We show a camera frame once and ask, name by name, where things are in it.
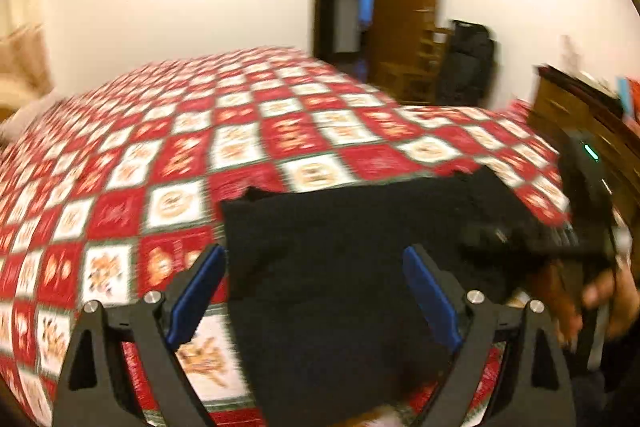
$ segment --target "green led light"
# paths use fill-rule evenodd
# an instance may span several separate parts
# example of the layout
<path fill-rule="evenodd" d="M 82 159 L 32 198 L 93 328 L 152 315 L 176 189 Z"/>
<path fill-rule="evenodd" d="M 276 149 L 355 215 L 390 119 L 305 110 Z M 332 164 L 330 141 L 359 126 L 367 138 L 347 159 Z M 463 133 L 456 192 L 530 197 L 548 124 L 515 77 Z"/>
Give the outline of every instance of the green led light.
<path fill-rule="evenodd" d="M 589 153 L 589 156 L 591 156 L 594 160 L 599 161 L 599 158 L 596 152 L 587 144 L 584 144 L 584 150 L 586 150 Z"/>

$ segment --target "wooden dresser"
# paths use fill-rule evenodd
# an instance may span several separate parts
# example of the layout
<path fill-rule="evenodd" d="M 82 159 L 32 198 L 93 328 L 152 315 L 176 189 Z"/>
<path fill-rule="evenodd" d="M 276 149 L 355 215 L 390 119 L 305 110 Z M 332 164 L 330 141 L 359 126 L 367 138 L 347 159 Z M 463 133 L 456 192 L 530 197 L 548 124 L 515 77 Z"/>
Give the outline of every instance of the wooden dresser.
<path fill-rule="evenodd" d="M 612 100 L 551 66 L 540 66 L 538 93 L 527 123 L 551 144 L 561 128 L 589 131 L 604 158 L 613 202 L 634 236 L 634 272 L 640 275 L 640 137 Z"/>

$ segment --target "checkered bedspread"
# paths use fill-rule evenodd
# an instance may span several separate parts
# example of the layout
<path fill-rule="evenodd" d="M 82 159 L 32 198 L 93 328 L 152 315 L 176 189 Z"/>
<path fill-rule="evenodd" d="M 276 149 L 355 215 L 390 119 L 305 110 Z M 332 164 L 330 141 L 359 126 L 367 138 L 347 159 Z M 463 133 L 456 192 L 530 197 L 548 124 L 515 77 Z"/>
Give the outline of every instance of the checkered bedspread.
<path fill-rule="evenodd" d="M 69 99 L 0 156 L 0 373 L 50 425 L 76 310 L 162 289 L 223 240 L 219 202 L 249 185 L 318 190 L 490 166 L 541 220 L 566 199 L 556 153 L 522 124 L 477 108 L 401 107 L 290 48 L 150 64 Z M 219 425 L 263 425 L 219 289 L 178 359 Z M 147 419 L 162 425 L 137 352 L 124 346 Z M 498 371 L 492 351 L 472 404 Z M 402 425 L 428 396 L 382 408 Z"/>

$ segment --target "blue gripper pad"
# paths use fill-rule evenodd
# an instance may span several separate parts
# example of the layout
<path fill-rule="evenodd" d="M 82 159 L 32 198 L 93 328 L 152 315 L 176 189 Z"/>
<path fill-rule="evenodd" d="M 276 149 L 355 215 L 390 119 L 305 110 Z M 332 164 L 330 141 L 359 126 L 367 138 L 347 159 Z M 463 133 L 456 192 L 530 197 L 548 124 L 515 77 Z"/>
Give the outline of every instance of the blue gripper pad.
<path fill-rule="evenodd" d="M 404 250 L 402 270 L 434 339 L 455 353 L 463 342 L 458 329 L 458 313 L 464 310 L 462 287 L 452 274 L 438 269 L 420 245 Z"/>
<path fill-rule="evenodd" d="M 171 312 L 171 326 L 166 334 L 166 342 L 174 351 L 191 340 L 209 306 L 211 296 L 225 276 L 224 248 L 216 245 L 200 255 L 206 255 L 207 258 L 177 299 Z"/>

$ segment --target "metal screw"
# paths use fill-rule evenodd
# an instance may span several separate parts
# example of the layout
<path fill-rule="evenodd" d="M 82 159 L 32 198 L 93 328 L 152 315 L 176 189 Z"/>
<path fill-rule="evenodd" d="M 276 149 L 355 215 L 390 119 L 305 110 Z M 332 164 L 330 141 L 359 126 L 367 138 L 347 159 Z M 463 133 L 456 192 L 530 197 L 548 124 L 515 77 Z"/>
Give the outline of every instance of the metal screw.
<path fill-rule="evenodd" d="M 529 301 L 529 308 L 531 308 L 531 311 L 534 313 L 542 313 L 545 310 L 545 305 L 538 299 L 533 299 Z"/>
<path fill-rule="evenodd" d="M 94 313 L 98 309 L 99 305 L 100 305 L 100 302 L 98 301 L 89 301 L 84 304 L 82 309 L 87 313 Z"/>
<path fill-rule="evenodd" d="M 151 290 L 150 292 L 145 293 L 143 299 L 147 304 L 156 304 L 162 297 L 162 294 L 159 291 Z"/>
<path fill-rule="evenodd" d="M 484 294 L 480 290 L 471 290 L 466 294 L 466 299 L 471 304 L 481 304 L 484 302 Z"/>

